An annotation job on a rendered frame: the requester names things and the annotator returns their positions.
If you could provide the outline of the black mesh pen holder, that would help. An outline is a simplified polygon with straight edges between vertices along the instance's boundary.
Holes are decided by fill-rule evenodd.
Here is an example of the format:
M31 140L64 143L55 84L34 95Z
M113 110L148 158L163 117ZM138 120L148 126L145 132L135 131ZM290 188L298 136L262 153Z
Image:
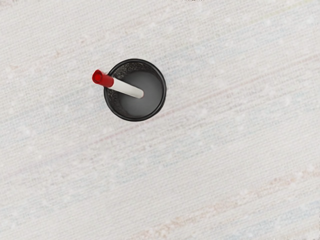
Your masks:
M108 74L143 91L142 98L135 98L104 88L106 104L117 117L131 122L145 121L163 107L166 81L152 63L137 58L127 59L115 65Z

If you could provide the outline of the white pen with red cap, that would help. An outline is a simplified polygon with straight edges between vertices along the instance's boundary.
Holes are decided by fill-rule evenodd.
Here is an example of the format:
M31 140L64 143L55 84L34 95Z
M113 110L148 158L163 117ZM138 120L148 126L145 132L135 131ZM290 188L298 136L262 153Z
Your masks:
M116 92L120 92L122 94L141 99L144 96L143 90L130 85L122 80L119 80L115 77L112 77L108 74L97 69L92 74L92 81L100 86L103 86L107 89L111 89Z

